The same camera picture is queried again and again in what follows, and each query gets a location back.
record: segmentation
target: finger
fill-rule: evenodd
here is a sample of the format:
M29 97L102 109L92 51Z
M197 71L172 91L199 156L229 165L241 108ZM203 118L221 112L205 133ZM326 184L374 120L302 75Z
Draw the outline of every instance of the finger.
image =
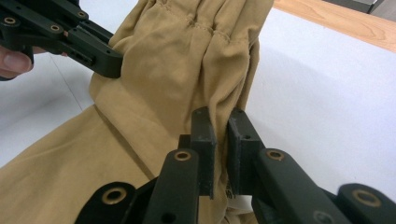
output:
M1 77L14 78L14 77L17 77L20 74L21 73L10 72L10 71L5 70L5 69L0 69L0 79L1 79Z
M0 69L4 72L0 76L15 77L16 74L30 71L32 62L27 55L21 52L0 47Z

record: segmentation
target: tan fabric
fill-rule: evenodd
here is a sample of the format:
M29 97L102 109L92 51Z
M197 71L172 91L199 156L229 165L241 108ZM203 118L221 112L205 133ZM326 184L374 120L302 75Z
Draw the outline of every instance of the tan fabric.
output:
M104 184L140 187L159 174L201 106L209 107L218 147L215 200L201 198L199 221L254 223L251 214L226 212L224 138L232 109L248 98L271 5L139 1L110 42L124 54L121 78L94 75L95 105L0 170L0 223L72 223Z

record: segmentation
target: brass insert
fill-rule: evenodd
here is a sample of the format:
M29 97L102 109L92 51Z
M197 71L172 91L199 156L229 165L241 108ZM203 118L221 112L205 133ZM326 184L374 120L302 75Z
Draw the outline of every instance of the brass insert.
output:
M285 155L278 150L268 150L266 152L267 157L269 157L271 160L274 161L283 161L283 159L285 159Z
M187 161L191 158L190 152L187 151L179 151L175 154L175 159L177 161Z
M15 22L17 22L17 21L12 17L5 17L4 22L7 24L15 24Z
M370 207L381 206L381 201L373 193L364 189L355 189L352 191L353 197L360 203Z

